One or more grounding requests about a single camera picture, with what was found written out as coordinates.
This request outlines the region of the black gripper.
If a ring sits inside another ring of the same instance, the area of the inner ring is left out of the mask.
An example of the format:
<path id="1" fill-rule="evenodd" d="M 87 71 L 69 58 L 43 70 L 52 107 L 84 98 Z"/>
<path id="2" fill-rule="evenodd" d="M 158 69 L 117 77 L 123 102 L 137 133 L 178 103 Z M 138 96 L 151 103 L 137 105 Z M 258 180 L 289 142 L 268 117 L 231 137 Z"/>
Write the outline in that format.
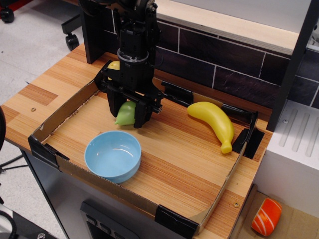
<path id="1" fill-rule="evenodd" d="M 152 113 L 162 110 L 163 94 L 153 84 L 154 58 L 130 57 L 119 55 L 120 74 L 118 79 L 108 80 L 108 61 L 102 68 L 103 78 L 100 90 L 107 93 L 110 112 L 117 117 L 119 110 L 127 100 L 136 102 L 134 128 L 141 128 L 151 118 Z"/>

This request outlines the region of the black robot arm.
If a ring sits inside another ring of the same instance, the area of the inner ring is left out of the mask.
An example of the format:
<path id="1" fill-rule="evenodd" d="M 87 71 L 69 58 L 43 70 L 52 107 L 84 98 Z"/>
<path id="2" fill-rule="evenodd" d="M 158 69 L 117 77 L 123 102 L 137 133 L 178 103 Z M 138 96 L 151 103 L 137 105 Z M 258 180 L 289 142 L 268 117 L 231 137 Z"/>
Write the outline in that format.
<path id="1" fill-rule="evenodd" d="M 135 128 L 141 128 L 152 113 L 161 111 L 161 91 L 153 84 L 156 46 L 161 30 L 157 23 L 157 4 L 153 0 L 80 0 L 88 16 L 96 16 L 107 7 L 114 13 L 119 38 L 118 70 L 110 62 L 101 69 L 96 83 L 108 97 L 110 112 L 117 117 L 120 107 L 130 100 L 136 103 Z"/>

